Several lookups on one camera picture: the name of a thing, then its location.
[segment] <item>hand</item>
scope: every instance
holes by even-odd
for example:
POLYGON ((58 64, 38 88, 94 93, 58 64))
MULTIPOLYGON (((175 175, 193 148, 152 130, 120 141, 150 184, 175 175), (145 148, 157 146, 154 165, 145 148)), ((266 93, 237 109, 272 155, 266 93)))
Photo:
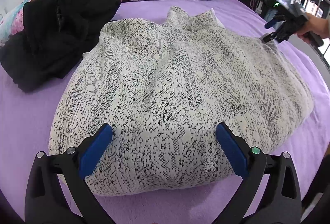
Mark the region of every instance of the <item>hand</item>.
POLYGON ((322 39, 329 37, 329 21, 324 18, 318 18, 312 14, 307 13, 308 21, 305 25, 296 32, 297 36, 301 38, 304 42, 310 43, 311 41, 304 37, 309 31, 314 32, 317 35, 320 35, 322 39))

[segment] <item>metal railing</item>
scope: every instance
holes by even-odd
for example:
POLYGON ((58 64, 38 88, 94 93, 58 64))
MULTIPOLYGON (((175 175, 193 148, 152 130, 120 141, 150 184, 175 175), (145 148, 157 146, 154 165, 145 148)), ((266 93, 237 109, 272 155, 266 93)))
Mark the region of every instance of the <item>metal railing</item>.
MULTIPOLYGON (((321 1, 322 0, 319 0, 318 1, 317 10, 316 10, 316 13, 315 13, 316 15, 318 14, 318 12, 320 10, 321 1)), ((324 0, 324 1, 327 2, 329 4, 329 6, 330 6, 330 0, 324 0)), ((305 9, 306 9, 306 7, 308 5, 308 2, 309 2, 309 0, 306 1, 306 4, 305 5, 302 4, 305 9)), ((314 48, 313 47, 314 51, 318 54, 318 56, 321 58, 322 62, 325 64, 325 66, 327 67, 328 71, 330 72, 330 64, 327 62, 327 60, 324 57, 324 55, 329 50, 329 48, 330 48, 330 44, 328 45, 328 47, 326 48, 326 50, 324 51, 324 53, 322 53, 318 48, 314 48)))

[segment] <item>black and white knit fabric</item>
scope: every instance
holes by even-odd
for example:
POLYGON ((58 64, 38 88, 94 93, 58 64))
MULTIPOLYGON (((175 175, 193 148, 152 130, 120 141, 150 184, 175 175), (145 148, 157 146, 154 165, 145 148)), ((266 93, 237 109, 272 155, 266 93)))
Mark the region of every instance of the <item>black and white knit fabric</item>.
POLYGON ((103 27, 57 107, 49 153, 109 123, 113 141, 85 179, 93 193, 198 186, 233 173, 218 123, 268 153, 313 106, 274 43, 219 26, 213 10, 190 17, 172 7, 162 25, 132 18, 103 27))

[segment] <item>blue gripper pad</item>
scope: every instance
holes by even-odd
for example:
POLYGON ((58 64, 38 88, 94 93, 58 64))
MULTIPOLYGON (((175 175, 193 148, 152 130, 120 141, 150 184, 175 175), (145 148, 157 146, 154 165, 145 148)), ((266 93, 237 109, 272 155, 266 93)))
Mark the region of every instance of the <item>blue gripper pad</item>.
POLYGON ((279 21, 276 19, 270 20, 266 25, 265 29, 270 29, 271 27, 275 26, 279 21))
POLYGON ((216 137, 235 174, 243 179, 248 177, 248 161, 236 141, 222 124, 217 126, 216 137))
POLYGON ((97 163, 112 141, 112 128, 106 124, 98 131, 97 137, 80 157, 79 176, 84 179, 93 174, 97 163))

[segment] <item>black jacket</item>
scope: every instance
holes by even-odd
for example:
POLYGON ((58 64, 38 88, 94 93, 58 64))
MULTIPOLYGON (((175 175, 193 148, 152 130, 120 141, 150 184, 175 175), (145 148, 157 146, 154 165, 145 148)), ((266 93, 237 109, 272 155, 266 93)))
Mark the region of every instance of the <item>black jacket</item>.
POLYGON ((14 83, 29 92, 63 78, 93 49, 120 0, 35 0, 24 5, 24 30, 0 47, 0 62, 14 83))

